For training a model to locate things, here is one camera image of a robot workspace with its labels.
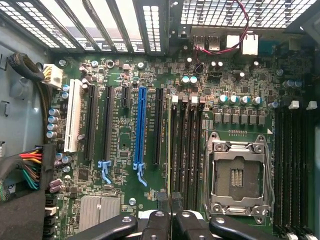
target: motherboard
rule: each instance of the motherboard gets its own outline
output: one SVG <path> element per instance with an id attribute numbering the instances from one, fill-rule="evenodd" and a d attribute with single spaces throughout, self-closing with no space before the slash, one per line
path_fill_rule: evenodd
<path id="1" fill-rule="evenodd" d="M 304 153 L 292 141 L 308 136 L 295 129 L 312 127 L 302 106 L 312 100 L 312 62 L 303 52 L 57 58 L 64 86 L 53 94 L 47 133 L 57 146 L 47 196 L 57 199 L 56 239 L 117 215 L 138 218 L 157 209 L 161 192 L 180 192 L 183 208 L 204 219 L 226 214 L 268 233 L 301 224 L 279 208 L 306 215 L 301 206 L 310 202 L 292 196 L 312 199 L 300 183 L 311 184 L 312 166 L 286 158 Z M 278 136 L 281 124 L 291 129 L 286 137 Z M 287 153 L 278 155 L 279 146 Z"/>

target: blue pcie slot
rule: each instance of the blue pcie slot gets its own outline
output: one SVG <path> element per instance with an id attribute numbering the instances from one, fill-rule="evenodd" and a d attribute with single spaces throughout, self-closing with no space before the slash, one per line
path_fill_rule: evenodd
<path id="1" fill-rule="evenodd" d="M 137 170 L 137 176 L 140 183 L 147 186 L 146 180 L 143 179 L 145 163 L 145 127 L 146 127 L 146 110 L 147 110 L 147 89 L 144 86 L 139 87 L 138 96 L 138 114 L 136 117 L 135 130 L 135 152 L 133 159 L 133 169 Z"/>

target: green circuit board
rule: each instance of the green circuit board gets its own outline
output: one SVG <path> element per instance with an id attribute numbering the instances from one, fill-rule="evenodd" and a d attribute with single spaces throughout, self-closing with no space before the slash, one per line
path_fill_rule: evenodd
<path id="1" fill-rule="evenodd" d="M 203 206 L 204 181 L 202 171 L 205 161 L 206 140 L 212 132 L 217 132 L 221 140 L 238 142 L 254 142 L 258 135 L 263 135 L 271 153 L 271 161 L 274 160 L 275 115 L 274 110 L 268 107 L 268 103 L 280 102 L 283 96 L 303 96 L 303 89 L 287 89 L 284 88 L 282 83 L 289 79 L 297 79 L 298 76 L 302 78 L 304 73 L 310 73 L 312 57 L 286 56 L 281 58 L 271 55 L 259 58 L 257 60 L 259 66 L 252 68 L 252 58 L 201 56 L 201 61 L 205 66 L 205 72 L 202 74 L 195 74 L 194 72 L 195 59 L 191 66 L 186 68 L 187 57 L 191 57 L 191 55 L 180 53 L 174 57 L 146 57 L 102 54 L 64 58 L 67 61 L 67 66 L 63 69 L 63 84 L 69 84 L 70 79 L 81 80 L 79 67 L 84 66 L 91 75 L 91 84 L 98 89 L 98 101 L 94 123 L 93 159 L 84 159 L 84 144 L 79 141 L 78 151 L 67 154 L 72 157 L 72 162 L 69 164 L 70 171 L 63 172 L 62 167 L 59 167 L 55 172 L 55 177 L 63 181 L 62 190 L 56 194 L 59 207 L 56 221 L 56 239 L 64 240 L 79 232 L 81 198 L 83 196 L 117 198 L 120 202 L 119 213 L 121 215 L 139 217 L 143 211 L 157 209 L 157 193 L 166 191 L 170 193 L 179 190 L 178 187 L 174 187 L 172 181 L 171 175 L 174 171 L 172 162 L 168 163 L 168 159 L 170 159 L 168 142 L 170 141 L 171 124 L 169 123 L 169 117 L 172 114 L 172 96 L 179 96 L 179 98 L 186 96 L 188 100 L 192 96 L 196 96 L 198 99 L 202 98 L 204 100 L 203 112 L 200 116 L 200 138 L 198 140 L 198 149 L 201 151 L 198 159 L 200 168 L 197 170 L 199 175 L 197 178 L 191 177 L 192 181 L 189 178 L 190 182 L 184 183 L 187 184 L 186 189 L 190 193 L 182 194 L 183 197 L 188 198 L 186 203 L 188 209 L 198 211 L 204 217 L 206 216 Z M 92 67 L 92 61 L 97 61 L 98 66 Z M 113 61 L 113 68 L 107 67 L 108 61 Z M 212 69 L 210 68 L 212 61 L 222 62 L 223 66 L 219 70 Z M 143 63 L 144 67 L 138 69 L 138 63 Z M 284 70 L 284 74 L 281 76 L 277 74 L 279 69 Z M 236 74 L 233 73 L 234 70 L 245 73 L 245 77 L 237 79 Z M 182 84 L 183 76 L 196 76 L 197 83 L 193 85 Z M 123 85 L 130 87 L 128 108 L 122 107 Z M 106 86 L 114 88 L 112 130 L 109 139 L 111 160 L 109 177 L 112 180 L 111 184 L 107 184 L 102 179 L 101 169 L 98 168 L 98 161 L 102 160 L 104 147 L 103 126 L 106 124 L 104 119 Z M 145 86 L 147 89 L 143 149 L 145 163 L 143 178 L 146 180 L 147 186 L 139 182 L 137 171 L 133 169 L 140 86 Z M 163 88 L 164 90 L 158 165 L 153 164 L 156 88 Z M 244 96 L 248 96 L 250 99 L 261 97 L 262 103 L 258 107 L 251 103 L 244 106 L 239 101 L 235 104 L 229 102 L 221 104 L 219 103 L 219 97 L 222 94 L 228 98 L 236 95 L 238 99 Z M 80 134 L 84 134 L 88 127 L 86 125 L 88 99 L 88 94 L 82 93 L 79 119 Z M 57 130 L 61 134 L 53 140 L 54 143 L 57 143 L 57 153 L 59 153 L 63 152 L 67 112 L 67 102 L 62 99 L 61 92 L 56 92 L 53 96 L 52 107 L 61 111 L 61 120 Z M 247 116 L 248 123 L 240 124 L 236 118 L 233 120 L 234 115 Z M 215 116 L 222 116 L 222 118 L 218 121 Z M 252 120 L 250 122 L 250 116 L 255 116 L 254 118 L 258 120 L 255 123 Z M 186 146 L 188 129 L 183 134 L 185 134 L 183 145 Z M 175 144 L 178 141 L 177 136 L 172 138 L 175 139 Z M 198 197 L 194 199 L 191 192 L 196 193 Z M 136 201 L 133 205 L 129 204 L 132 198 Z M 273 232 L 271 213 L 268 213 L 262 224 L 257 224 L 255 219 L 250 216 L 237 216 L 236 218 L 249 225 L 257 226 L 268 233 Z"/>

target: white pci slot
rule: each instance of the white pci slot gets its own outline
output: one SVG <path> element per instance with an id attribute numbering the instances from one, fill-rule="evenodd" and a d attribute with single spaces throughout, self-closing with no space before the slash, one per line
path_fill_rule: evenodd
<path id="1" fill-rule="evenodd" d="M 80 110 L 81 110 L 81 89 L 82 82 L 78 79 L 70 79 L 68 111 L 66 115 L 64 151 L 76 152 L 79 135 Z"/>

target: cpu socket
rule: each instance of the cpu socket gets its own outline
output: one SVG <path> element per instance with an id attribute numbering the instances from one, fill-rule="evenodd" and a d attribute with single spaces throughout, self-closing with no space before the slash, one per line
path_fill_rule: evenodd
<path id="1" fill-rule="evenodd" d="M 210 214 L 253 216 L 257 224 L 265 221 L 271 209 L 267 149 L 263 135 L 255 142 L 239 142 L 220 140 L 217 132 L 211 133 L 206 146 L 212 170 Z"/>

